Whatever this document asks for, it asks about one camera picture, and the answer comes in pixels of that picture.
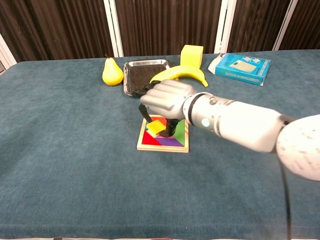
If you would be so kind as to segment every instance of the yellow block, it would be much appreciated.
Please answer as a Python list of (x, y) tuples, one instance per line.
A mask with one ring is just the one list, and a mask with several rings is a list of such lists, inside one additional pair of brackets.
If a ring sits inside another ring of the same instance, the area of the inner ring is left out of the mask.
[(146, 125), (148, 133), (152, 137), (156, 137), (161, 131), (166, 130), (166, 126), (159, 120), (152, 121)]
[(203, 51), (203, 46), (184, 45), (181, 51), (180, 65), (194, 66), (199, 69), (202, 63)]

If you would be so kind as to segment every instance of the yellow banana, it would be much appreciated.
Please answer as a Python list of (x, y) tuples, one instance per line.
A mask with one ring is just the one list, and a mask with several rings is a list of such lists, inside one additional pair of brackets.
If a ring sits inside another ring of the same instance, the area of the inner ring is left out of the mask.
[(151, 79), (150, 83), (155, 80), (162, 81), (166, 79), (175, 79), (178, 77), (191, 77), (200, 81), (205, 87), (208, 87), (204, 72), (195, 66), (188, 65), (174, 66), (159, 72)]

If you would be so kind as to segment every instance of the black cable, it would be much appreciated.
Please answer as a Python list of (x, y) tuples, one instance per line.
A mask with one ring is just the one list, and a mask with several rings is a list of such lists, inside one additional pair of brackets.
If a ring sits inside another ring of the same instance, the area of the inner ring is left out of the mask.
[(292, 234), (292, 223), (291, 223), (291, 206), (290, 206), (290, 196), (289, 196), (289, 187), (286, 176), (286, 170), (284, 164), (279, 160), (281, 177), (284, 188), (284, 198), (285, 198), (285, 213), (286, 213), (286, 239), (291, 240)]
[(191, 101), (190, 106), (189, 106), (189, 111), (188, 111), (188, 118), (189, 118), (189, 122), (194, 125), (194, 123), (192, 122), (192, 108), (194, 107), (195, 102), (198, 100), (198, 98), (200, 98), (201, 96), (205, 95), (205, 93), (199, 93), (197, 96), (194, 97), (194, 99)]

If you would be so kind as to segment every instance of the brown curtain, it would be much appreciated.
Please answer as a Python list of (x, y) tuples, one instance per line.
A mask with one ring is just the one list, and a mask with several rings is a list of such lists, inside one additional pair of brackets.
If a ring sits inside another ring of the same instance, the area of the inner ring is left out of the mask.
[(0, 62), (0, 73), (2, 73), (5, 69), (5, 67), (3, 66), (2, 62)]
[(113, 56), (103, 0), (0, 0), (0, 32), (17, 62)]
[(237, 0), (227, 51), (271, 51), (289, 3), (290, 0)]
[(319, 26), (320, 1), (298, 1), (279, 49), (320, 49)]
[(125, 56), (180, 54), (185, 44), (213, 53), (221, 0), (116, 0)]

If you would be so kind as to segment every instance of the wooden puzzle board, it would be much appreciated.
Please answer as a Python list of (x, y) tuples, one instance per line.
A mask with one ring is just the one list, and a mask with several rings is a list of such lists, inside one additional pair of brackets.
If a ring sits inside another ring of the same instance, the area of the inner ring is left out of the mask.
[[(150, 115), (151, 119), (159, 120), (164, 125), (167, 120), (160, 115)], [(152, 137), (147, 132), (147, 121), (144, 118), (138, 138), (136, 148), (142, 151), (159, 151), (159, 152), (174, 152), (188, 153), (189, 152), (189, 125), (186, 120), (181, 120), (175, 128), (175, 133), (171, 137), (162, 137), (157, 135)]]

